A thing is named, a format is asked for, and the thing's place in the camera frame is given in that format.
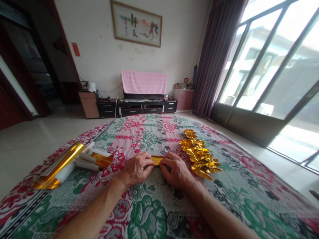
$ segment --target wall stain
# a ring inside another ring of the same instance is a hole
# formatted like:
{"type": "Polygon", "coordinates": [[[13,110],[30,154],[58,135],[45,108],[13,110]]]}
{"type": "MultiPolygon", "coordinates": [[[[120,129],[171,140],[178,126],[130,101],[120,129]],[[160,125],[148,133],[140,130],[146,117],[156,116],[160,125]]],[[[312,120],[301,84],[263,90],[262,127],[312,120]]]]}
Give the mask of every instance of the wall stain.
{"type": "Polygon", "coordinates": [[[142,55],[144,52],[143,51],[141,51],[141,50],[139,50],[139,49],[137,49],[137,48],[134,48],[134,51],[135,51],[135,53],[137,54],[137,55],[142,55]]]}

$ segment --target round table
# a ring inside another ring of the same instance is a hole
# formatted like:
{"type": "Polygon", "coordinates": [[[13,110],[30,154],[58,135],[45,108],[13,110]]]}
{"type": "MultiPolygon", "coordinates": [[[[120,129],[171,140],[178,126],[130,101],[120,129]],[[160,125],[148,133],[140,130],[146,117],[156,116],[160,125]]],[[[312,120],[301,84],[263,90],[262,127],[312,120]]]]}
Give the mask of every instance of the round table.
{"type": "MultiPolygon", "coordinates": [[[[175,152],[190,167],[179,142],[184,129],[221,163],[214,181],[196,175],[222,205],[261,238],[318,237],[319,210],[296,190],[224,134],[200,123],[169,115],[135,115],[95,127],[51,154],[2,200],[0,238],[49,238],[82,211],[139,151],[151,155],[175,152]],[[76,140],[114,155],[101,172],[76,168],[53,190],[31,188],[34,180],[76,140]]],[[[211,238],[213,233],[195,205],[165,181],[155,168],[146,182],[129,188],[100,232],[100,238],[211,238]]]]}

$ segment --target hand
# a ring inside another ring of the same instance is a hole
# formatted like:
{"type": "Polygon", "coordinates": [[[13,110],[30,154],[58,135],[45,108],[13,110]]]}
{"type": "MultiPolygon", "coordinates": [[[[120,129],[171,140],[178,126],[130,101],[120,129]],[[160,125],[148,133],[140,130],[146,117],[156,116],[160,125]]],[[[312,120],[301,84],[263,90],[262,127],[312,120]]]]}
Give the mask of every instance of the hand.
{"type": "Polygon", "coordinates": [[[188,191],[196,183],[185,162],[177,154],[169,152],[159,164],[166,181],[173,187],[188,191]],[[164,164],[172,168],[171,172],[164,164]]]}
{"type": "Polygon", "coordinates": [[[129,159],[118,178],[126,188],[143,183],[154,168],[152,157],[147,152],[139,152],[129,159]]]}

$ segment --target finger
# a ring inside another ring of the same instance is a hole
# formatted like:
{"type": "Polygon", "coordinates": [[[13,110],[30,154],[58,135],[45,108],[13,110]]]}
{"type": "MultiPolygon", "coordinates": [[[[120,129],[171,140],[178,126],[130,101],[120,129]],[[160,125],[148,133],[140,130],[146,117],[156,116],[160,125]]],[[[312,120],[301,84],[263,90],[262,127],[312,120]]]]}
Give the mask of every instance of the finger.
{"type": "Polygon", "coordinates": [[[141,159],[141,165],[145,167],[146,165],[154,165],[154,161],[151,159],[141,159]]]}
{"type": "Polygon", "coordinates": [[[173,152],[168,152],[163,158],[169,158],[171,160],[177,159],[178,156],[177,154],[173,153],[173,152]]]}
{"type": "Polygon", "coordinates": [[[148,166],[144,171],[143,171],[143,176],[145,179],[151,174],[152,170],[154,169],[154,166],[148,166]]]}
{"type": "Polygon", "coordinates": [[[163,165],[163,164],[167,164],[168,166],[170,166],[171,168],[173,167],[173,162],[172,160],[168,159],[168,158],[163,158],[160,162],[159,165],[163,165]]]}
{"type": "Polygon", "coordinates": [[[146,159],[146,158],[151,159],[152,158],[152,156],[148,152],[142,152],[141,154],[139,154],[139,156],[143,159],[146,159]]]}
{"type": "Polygon", "coordinates": [[[171,182],[172,179],[172,175],[170,174],[170,172],[167,170],[167,168],[164,165],[160,166],[160,169],[162,170],[162,174],[163,176],[166,178],[166,180],[168,182],[171,182]]]}

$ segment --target folded gold paper ingot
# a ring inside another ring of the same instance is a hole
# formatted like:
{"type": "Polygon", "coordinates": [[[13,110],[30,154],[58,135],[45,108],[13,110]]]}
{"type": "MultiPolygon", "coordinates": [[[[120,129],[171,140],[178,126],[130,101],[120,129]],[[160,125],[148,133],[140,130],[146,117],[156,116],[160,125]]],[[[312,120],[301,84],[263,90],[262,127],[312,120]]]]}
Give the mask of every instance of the folded gold paper ingot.
{"type": "Polygon", "coordinates": [[[220,166],[220,163],[206,163],[206,166],[208,168],[217,168],[218,166],[220,166]]]}
{"type": "Polygon", "coordinates": [[[60,186],[60,180],[55,176],[67,165],[69,165],[84,149],[86,146],[76,141],[69,147],[61,156],[61,160],[57,162],[56,166],[46,176],[39,176],[33,183],[32,187],[35,189],[54,189],[60,186]]]}
{"type": "Polygon", "coordinates": [[[205,179],[208,179],[208,180],[213,180],[207,173],[205,173],[203,170],[201,169],[195,169],[193,170],[193,173],[195,173],[196,175],[202,177],[202,178],[205,178],[205,179]]]}
{"type": "Polygon", "coordinates": [[[217,173],[220,171],[222,171],[222,169],[220,169],[220,168],[210,168],[210,169],[206,170],[207,173],[217,173]]]}
{"type": "Polygon", "coordinates": [[[196,168],[202,168],[205,165],[206,165],[205,162],[196,162],[196,163],[194,163],[194,167],[196,167],[196,168]]]}
{"type": "Polygon", "coordinates": [[[188,134],[188,133],[194,133],[194,130],[192,129],[185,129],[184,133],[188,134]]]}
{"type": "Polygon", "coordinates": [[[204,148],[206,143],[205,141],[202,141],[202,140],[197,140],[196,143],[200,148],[204,148]]]}
{"type": "Polygon", "coordinates": [[[187,138],[190,138],[190,139],[197,138],[197,135],[195,135],[195,134],[191,134],[191,133],[186,134],[186,136],[187,136],[187,138]]]}
{"type": "Polygon", "coordinates": [[[192,161],[192,162],[198,162],[198,161],[200,161],[201,159],[200,159],[200,156],[201,155],[199,155],[199,154],[193,154],[193,155],[191,155],[191,157],[190,157],[190,160],[192,161]]]}
{"type": "Polygon", "coordinates": [[[196,154],[197,153],[197,149],[195,149],[195,148],[187,148],[186,153],[188,155],[196,154]]]}
{"type": "Polygon", "coordinates": [[[218,159],[213,158],[214,155],[210,154],[210,150],[205,148],[205,141],[198,140],[196,132],[192,129],[184,130],[188,139],[183,139],[180,141],[183,151],[186,151],[190,155],[190,160],[193,162],[191,165],[192,171],[205,179],[213,180],[207,173],[215,173],[222,171],[219,169],[218,159]]]}

